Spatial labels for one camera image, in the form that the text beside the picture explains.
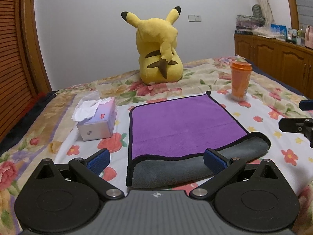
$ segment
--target wall switch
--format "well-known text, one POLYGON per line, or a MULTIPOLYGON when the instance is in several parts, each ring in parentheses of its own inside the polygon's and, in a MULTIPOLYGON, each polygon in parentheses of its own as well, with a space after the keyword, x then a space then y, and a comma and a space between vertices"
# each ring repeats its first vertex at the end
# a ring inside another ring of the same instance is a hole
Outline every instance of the wall switch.
POLYGON ((201 22, 202 19, 201 19, 201 16, 200 15, 195 15, 195 19, 197 22, 201 22))
POLYGON ((188 20, 189 20, 189 22, 196 21, 195 15, 188 15, 188 20))

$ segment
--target white tissue paper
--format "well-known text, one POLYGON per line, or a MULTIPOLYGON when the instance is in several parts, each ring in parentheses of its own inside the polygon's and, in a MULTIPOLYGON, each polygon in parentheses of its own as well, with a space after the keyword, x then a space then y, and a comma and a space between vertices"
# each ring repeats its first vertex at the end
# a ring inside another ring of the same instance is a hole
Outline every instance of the white tissue paper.
POLYGON ((101 102, 103 102, 103 100, 100 99, 98 91, 94 91, 91 94, 84 96, 78 102, 72 115, 72 119, 76 122, 80 122, 86 118, 92 118, 101 102))

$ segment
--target orange cup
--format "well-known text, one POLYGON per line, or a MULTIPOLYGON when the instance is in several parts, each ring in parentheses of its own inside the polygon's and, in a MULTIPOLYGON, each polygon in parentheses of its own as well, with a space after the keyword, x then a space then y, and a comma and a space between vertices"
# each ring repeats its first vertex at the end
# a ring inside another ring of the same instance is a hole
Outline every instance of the orange cup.
POLYGON ((243 101, 247 95, 247 90, 252 72, 252 66, 248 62, 232 62, 232 97, 236 101, 243 101))

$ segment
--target pikachu ear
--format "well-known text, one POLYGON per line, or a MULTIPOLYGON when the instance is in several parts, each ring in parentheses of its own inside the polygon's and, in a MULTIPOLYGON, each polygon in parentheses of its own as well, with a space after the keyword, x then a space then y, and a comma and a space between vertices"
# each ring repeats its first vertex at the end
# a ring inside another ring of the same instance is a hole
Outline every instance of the pikachu ear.
POLYGON ((121 13, 122 18, 133 27, 137 28, 138 23, 140 22, 140 19, 133 13, 128 11, 123 11, 121 13))
POLYGON ((166 21, 170 22, 171 24, 174 24, 175 21, 178 19, 181 11, 182 11, 182 9, 179 6, 175 7, 167 15, 166 21))

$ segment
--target purple towel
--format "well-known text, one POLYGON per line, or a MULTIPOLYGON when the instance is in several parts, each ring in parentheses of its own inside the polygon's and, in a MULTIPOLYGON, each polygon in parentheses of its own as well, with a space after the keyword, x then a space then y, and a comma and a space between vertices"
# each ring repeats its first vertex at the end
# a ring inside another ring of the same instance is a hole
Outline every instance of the purple towel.
POLYGON ((246 130, 207 94, 135 107, 129 151, 179 158, 203 154, 245 136, 246 130))
POLYGON ((212 175, 203 162, 207 148, 250 161, 270 147, 260 132, 248 132, 207 92, 130 112, 126 185, 156 188, 212 175))

